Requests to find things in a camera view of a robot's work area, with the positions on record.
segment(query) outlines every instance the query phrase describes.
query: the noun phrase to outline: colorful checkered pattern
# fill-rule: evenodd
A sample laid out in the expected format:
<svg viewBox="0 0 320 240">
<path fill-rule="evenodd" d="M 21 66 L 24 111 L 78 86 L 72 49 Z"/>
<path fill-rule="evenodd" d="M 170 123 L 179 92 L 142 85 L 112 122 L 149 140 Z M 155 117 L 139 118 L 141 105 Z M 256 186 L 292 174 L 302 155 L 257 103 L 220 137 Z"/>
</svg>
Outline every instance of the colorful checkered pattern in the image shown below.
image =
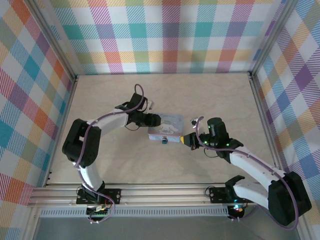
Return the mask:
<svg viewBox="0 0 320 240">
<path fill-rule="evenodd" d="M 37 2 L 71 64 L 95 75 L 246 72 L 284 0 Z"/>
<path fill-rule="evenodd" d="M 320 1 L 300 0 L 259 71 L 257 83 L 283 166 L 312 201 L 320 239 Z"/>
<path fill-rule="evenodd" d="M 18 239 L 71 81 L 23 0 L 0 1 L 0 239 Z"/>
</svg>

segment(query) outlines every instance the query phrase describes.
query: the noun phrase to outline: plaid wallpaper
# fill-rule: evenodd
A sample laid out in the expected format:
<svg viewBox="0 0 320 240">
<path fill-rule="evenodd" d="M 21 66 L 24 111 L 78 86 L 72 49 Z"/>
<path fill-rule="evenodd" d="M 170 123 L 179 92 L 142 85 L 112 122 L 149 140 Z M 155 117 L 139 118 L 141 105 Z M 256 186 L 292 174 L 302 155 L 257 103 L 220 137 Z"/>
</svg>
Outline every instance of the plaid wallpaper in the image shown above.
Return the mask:
<svg viewBox="0 0 320 240">
<path fill-rule="evenodd" d="M 283 166 L 297 172 L 320 239 L 320 0 L 300 0 L 258 73 Z"/>
<path fill-rule="evenodd" d="M 36 1 L 75 71 L 86 75 L 247 72 L 285 3 Z"/>
<path fill-rule="evenodd" d="M 71 81 L 23 0 L 0 0 L 0 240 L 18 239 Z"/>
</svg>

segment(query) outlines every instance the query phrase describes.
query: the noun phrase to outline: small box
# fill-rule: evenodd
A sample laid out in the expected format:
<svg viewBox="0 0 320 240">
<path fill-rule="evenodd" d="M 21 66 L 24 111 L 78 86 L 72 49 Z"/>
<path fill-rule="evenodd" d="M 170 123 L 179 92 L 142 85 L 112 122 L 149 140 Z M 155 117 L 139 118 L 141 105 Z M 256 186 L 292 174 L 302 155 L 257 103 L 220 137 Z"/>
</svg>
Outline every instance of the small box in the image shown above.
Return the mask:
<svg viewBox="0 0 320 240">
<path fill-rule="evenodd" d="M 151 140 L 163 140 L 179 143 L 184 128 L 184 116 L 170 113 L 155 113 L 161 117 L 161 124 L 149 127 L 148 134 Z"/>
</svg>

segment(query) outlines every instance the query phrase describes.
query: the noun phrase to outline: wooden floor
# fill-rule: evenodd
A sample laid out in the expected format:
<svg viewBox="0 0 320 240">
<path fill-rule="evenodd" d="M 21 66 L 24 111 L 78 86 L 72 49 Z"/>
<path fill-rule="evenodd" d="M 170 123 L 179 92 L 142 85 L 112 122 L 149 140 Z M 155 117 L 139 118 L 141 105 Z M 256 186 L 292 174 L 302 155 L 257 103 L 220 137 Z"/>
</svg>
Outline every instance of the wooden floor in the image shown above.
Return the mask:
<svg viewBox="0 0 320 240">
<path fill-rule="evenodd" d="M 273 165 L 245 73 L 81 76 L 61 142 L 75 119 L 97 118 L 129 101 L 135 83 L 141 84 L 145 96 L 154 101 L 154 113 L 184 116 L 184 135 L 194 131 L 190 119 L 203 115 L 204 132 L 208 131 L 207 119 L 220 117 L 231 138 Z M 96 164 L 106 183 L 224 183 L 235 175 L 248 176 L 221 158 L 206 157 L 202 149 L 191 151 L 182 143 L 149 140 L 147 131 L 122 127 L 101 139 Z M 62 143 L 49 182 L 80 183 L 77 171 L 62 153 Z"/>
</svg>

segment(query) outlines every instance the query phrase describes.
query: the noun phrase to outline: light wood surface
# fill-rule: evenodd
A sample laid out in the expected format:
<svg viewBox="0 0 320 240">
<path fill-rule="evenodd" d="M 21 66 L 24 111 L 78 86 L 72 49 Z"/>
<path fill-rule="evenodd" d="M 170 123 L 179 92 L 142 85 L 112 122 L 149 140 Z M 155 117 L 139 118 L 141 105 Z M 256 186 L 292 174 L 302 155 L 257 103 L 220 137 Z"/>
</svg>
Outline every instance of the light wood surface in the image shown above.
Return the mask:
<svg viewBox="0 0 320 240">
<path fill-rule="evenodd" d="M 81 76 L 62 141 L 52 166 L 50 183 L 79 183 L 77 171 L 62 153 L 62 144 L 75 119 L 93 119 L 129 101 L 135 83 L 153 100 L 152 112 L 184 116 L 183 133 L 194 131 L 190 119 L 220 117 L 231 138 L 273 165 L 255 100 L 245 73 L 146 74 Z M 182 143 L 149 140 L 148 128 L 118 128 L 104 136 L 96 164 L 106 183 L 224 183 L 248 175 L 221 158 L 208 158 L 203 149 L 191 151 Z"/>
</svg>

